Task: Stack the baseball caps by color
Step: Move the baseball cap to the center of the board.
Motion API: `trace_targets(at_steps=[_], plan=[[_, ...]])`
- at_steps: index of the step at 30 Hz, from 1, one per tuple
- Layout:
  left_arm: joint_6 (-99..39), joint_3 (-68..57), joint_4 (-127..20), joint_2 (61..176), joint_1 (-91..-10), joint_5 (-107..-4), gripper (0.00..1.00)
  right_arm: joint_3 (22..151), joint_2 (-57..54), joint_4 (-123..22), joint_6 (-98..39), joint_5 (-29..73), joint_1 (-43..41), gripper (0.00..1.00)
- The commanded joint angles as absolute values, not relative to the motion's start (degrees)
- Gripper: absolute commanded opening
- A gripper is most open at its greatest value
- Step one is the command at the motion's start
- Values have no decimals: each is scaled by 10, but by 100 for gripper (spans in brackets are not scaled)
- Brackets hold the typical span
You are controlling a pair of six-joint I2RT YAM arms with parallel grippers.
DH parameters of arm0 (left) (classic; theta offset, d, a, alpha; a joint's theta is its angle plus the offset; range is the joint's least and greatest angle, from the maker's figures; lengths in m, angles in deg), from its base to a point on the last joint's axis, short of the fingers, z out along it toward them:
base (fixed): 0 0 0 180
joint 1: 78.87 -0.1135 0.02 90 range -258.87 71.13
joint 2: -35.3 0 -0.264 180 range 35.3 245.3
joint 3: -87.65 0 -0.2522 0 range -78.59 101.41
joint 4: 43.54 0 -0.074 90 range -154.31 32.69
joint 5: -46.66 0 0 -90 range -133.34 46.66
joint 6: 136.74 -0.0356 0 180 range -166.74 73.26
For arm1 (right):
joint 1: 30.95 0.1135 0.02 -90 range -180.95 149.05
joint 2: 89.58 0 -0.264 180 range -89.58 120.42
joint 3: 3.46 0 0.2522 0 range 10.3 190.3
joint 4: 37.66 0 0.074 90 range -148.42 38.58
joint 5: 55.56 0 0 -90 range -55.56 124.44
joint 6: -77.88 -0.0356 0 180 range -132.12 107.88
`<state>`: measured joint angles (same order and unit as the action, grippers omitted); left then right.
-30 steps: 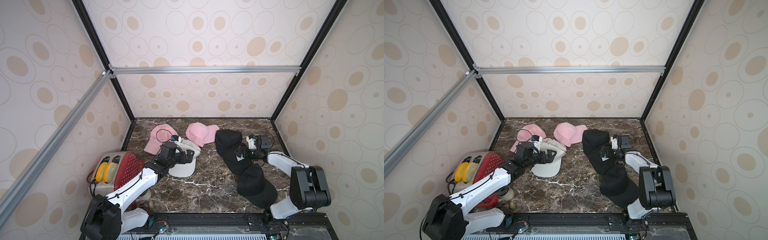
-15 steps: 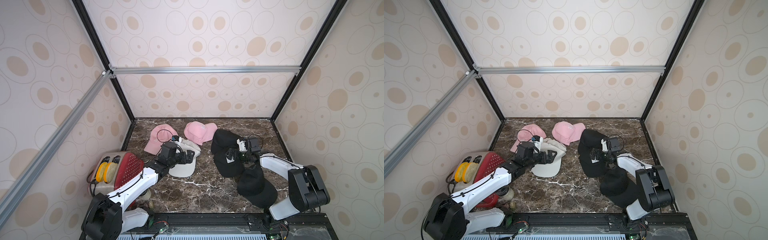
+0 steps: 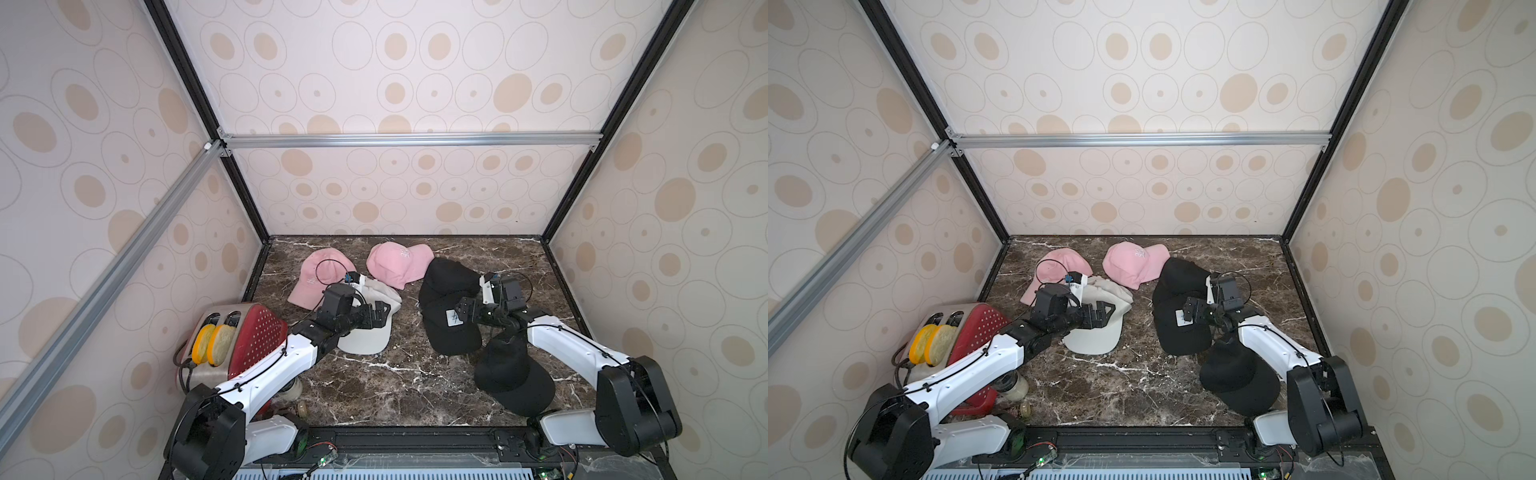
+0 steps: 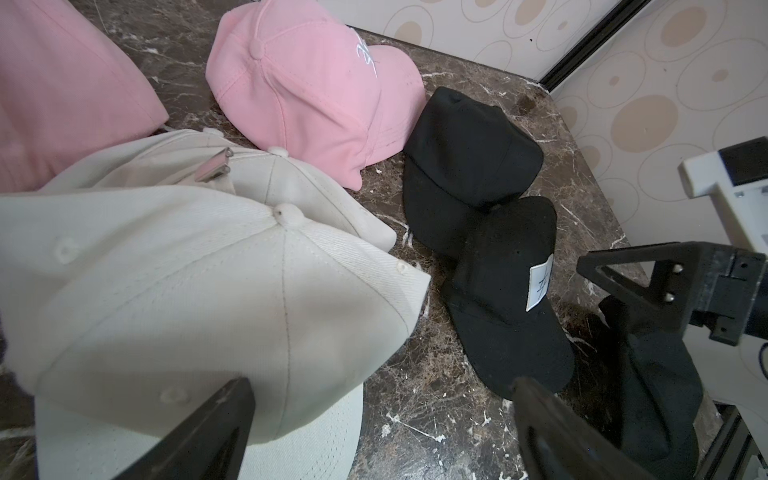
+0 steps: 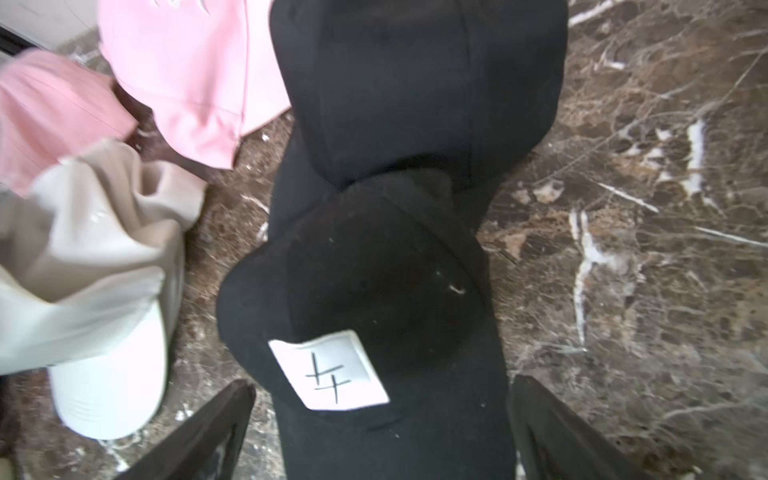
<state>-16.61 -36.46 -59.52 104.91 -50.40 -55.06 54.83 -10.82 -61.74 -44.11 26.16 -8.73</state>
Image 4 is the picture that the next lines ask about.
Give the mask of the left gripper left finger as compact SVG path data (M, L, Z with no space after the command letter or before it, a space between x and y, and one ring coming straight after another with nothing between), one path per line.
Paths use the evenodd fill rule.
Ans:
M248 379L227 382L116 478L236 479L255 407Z

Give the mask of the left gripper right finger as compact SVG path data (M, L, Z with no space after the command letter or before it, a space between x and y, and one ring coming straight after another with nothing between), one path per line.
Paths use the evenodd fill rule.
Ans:
M517 379L512 402L520 453L531 479L650 479L536 380Z

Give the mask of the black cap front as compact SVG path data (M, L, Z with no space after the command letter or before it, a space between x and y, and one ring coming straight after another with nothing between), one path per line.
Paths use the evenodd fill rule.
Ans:
M612 295L599 308L618 340L617 447L657 479L691 479L703 387L682 336Z

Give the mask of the black cap with white patch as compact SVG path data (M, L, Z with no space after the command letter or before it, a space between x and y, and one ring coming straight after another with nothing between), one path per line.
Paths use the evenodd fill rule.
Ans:
M547 297L556 237L549 199L502 205L468 236L441 291L470 365L505 399L521 377L558 393L574 375L573 349Z

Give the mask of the white Colorado cap front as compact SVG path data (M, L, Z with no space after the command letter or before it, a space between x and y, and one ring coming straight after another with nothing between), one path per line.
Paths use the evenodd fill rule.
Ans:
M291 204L305 217L355 235L388 252L395 231L335 180L281 147L237 145L218 130L176 130L93 153L40 189L184 185L208 188L267 206Z

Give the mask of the pink baseball cap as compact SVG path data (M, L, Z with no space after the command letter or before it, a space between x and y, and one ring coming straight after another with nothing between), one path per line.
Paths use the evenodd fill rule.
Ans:
M221 18L205 77L224 115L358 191L362 170L401 152L426 103L403 51L369 46L316 1L256 1Z
M168 118L145 75L70 2L2 2L2 192L36 190Z

